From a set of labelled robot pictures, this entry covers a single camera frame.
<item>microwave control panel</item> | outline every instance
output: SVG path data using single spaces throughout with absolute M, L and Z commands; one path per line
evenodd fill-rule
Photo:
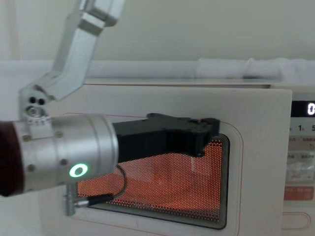
M 292 102 L 285 201 L 313 202 L 315 188 L 315 98 Z

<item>dark red object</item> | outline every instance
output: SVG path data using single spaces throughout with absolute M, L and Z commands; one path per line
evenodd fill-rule
M 0 195 L 21 194 L 24 174 L 20 144 L 12 122 L 0 122 Z

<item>silver cylindrical joint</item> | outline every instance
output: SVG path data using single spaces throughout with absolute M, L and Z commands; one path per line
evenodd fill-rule
M 54 137 L 27 139 L 24 122 L 14 122 L 24 170 L 24 192 L 95 178 L 114 171 L 118 141 L 104 115 L 52 118 Z

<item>black cable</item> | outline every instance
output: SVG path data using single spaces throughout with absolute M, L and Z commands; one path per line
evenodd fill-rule
M 92 196 L 92 197 L 87 197 L 87 200 L 89 201 L 89 206 L 93 206 L 96 204 L 100 204 L 100 203 L 104 203 L 104 202 L 109 202 L 112 200 L 115 200 L 119 197 L 121 197 L 124 192 L 127 189 L 127 177 L 126 177 L 126 173 L 123 170 L 123 168 L 120 165 L 117 165 L 117 169 L 121 172 L 123 178 L 124 178 L 124 185 L 123 188 L 121 189 L 121 191 L 119 191 L 119 193 L 117 193 L 116 195 L 109 193 L 109 194 L 103 194 L 103 195 L 98 195 L 98 196 Z

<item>white microwave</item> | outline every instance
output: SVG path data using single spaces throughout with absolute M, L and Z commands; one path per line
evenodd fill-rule
M 124 195 L 72 217 L 64 215 L 64 187 L 40 192 L 44 235 L 314 235 L 315 87 L 252 81 L 90 79 L 54 104 L 53 116 L 103 113 L 112 122 L 152 112 L 216 118 L 220 134 L 201 158 L 168 154 L 123 163 Z M 121 185 L 114 172 L 79 182 L 77 194 Z

